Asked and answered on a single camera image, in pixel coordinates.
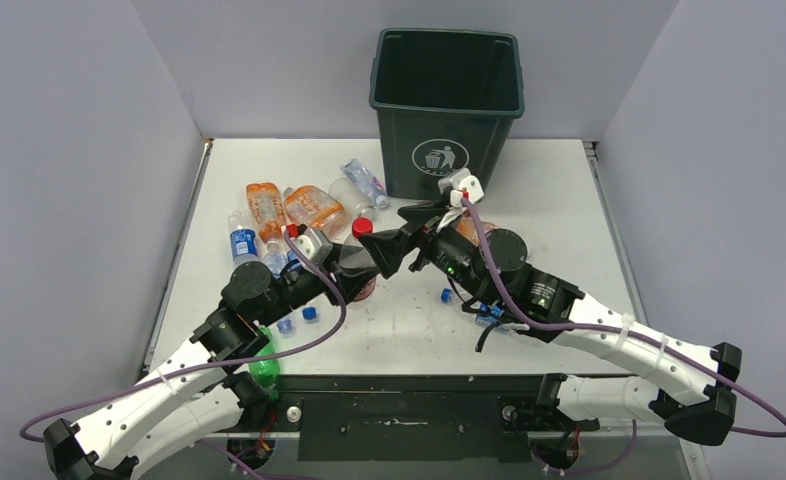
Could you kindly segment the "red label bottle front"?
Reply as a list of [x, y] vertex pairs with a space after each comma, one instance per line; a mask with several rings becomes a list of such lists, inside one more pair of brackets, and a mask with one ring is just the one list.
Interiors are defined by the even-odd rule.
[[372, 220], [356, 218], [351, 224], [351, 234], [340, 250], [339, 280], [350, 303], [367, 299], [375, 290], [378, 270], [371, 255], [359, 241], [361, 236], [371, 234], [373, 230]]

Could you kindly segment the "clear bottle blue label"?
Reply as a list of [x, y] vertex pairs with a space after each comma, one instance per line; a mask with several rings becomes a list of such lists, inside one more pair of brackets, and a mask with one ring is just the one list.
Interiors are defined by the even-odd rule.
[[473, 299], [465, 299], [455, 287], [444, 288], [440, 294], [440, 301], [446, 305], [456, 305], [462, 313], [471, 316], [477, 325], [488, 332], [502, 327], [503, 311], [500, 308], [484, 305]]

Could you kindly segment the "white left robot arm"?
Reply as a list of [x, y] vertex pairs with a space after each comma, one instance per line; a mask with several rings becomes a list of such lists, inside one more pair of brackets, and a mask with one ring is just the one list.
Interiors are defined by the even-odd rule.
[[374, 280], [374, 262], [330, 254], [274, 275], [263, 263], [238, 266], [218, 307], [191, 337], [130, 392], [101, 400], [75, 421], [57, 419], [42, 435], [58, 479], [138, 479], [201, 438], [238, 426], [259, 428], [271, 390], [250, 372], [268, 360], [263, 329], [319, 295], [350, 303]]

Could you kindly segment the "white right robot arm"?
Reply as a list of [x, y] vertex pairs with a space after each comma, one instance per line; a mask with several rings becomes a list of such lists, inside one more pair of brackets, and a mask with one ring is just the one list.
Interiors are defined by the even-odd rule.
[[359, 245], [384, 278], [417, 254], [412, 272], [436, 267], [473, 301], [499, 309], [497, 323], [546, 344], [594, 355], [626, 371], [624, 377], [559, 374], [534, 402], [538, 421], [559, 428], [569, 420], [639, 420], [705, 446], [721, 445], [733, 430], [732, 383], [742, 352], [728, 343], [694, 345], [616, 312], [577, 286], [528, 263], [515, 232], [488, 231], [473, 243], [441, 222], [435, 206], [403, 207], [398, 230], [366, 233]]

